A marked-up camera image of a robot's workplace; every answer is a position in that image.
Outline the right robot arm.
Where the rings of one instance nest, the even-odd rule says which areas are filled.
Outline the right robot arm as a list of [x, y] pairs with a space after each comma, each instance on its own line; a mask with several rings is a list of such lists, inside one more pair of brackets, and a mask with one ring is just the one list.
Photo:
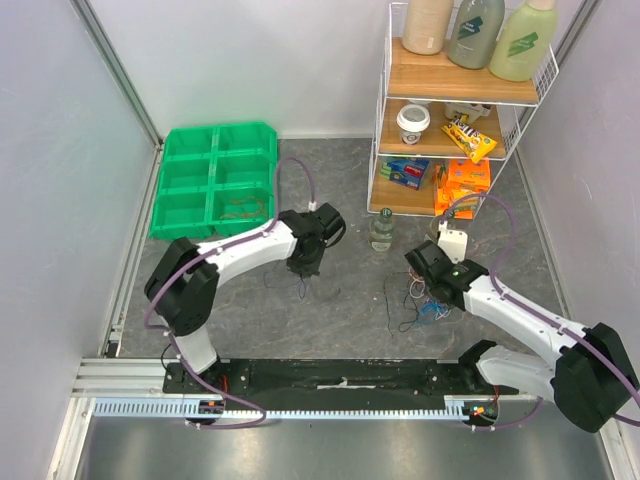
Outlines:
[[598, 432], [639, 399], [639, 379], [621, 336], [609, 325], [593, 327], [557, 316], [502, 284], [471, 260], [452, 261], [427, 240], [406, 253], [428, 295], [448, 307], [489, 321], [531, 349], [512, 352], [482, 341], [458, 368], [458, 381], [477, 394], [507, 386], [552, 402], [578, 428]]

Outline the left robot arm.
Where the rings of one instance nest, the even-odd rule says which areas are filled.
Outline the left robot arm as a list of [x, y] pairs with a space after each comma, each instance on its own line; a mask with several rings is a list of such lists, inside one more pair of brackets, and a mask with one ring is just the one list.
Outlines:
[[150, 307], [145, 327], [165, 332], [186, 364], [185, 382], [208, 393], [219, 382], [219, 355], [206, 323], [219, 287], [257, 267], [284, 261], [294, 274], [317, 276], [333, 237], [344, 234], [341, 215], [325, 203], [315, 210], [286, 210], [226, 240], [173, 241], [145, 285]]

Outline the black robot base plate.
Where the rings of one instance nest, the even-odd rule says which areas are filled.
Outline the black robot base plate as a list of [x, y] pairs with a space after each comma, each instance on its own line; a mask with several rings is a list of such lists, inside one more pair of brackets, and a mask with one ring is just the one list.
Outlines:
[[495, 388], [466, 365], [427, 359], [226, 359], [192, 376], [179, 363], [166, 365], [165, 393], [205, 392], [202, 382], [236, 396], [292, 388], [302, 391], [368, 388], [429, 395], [515, 395]]

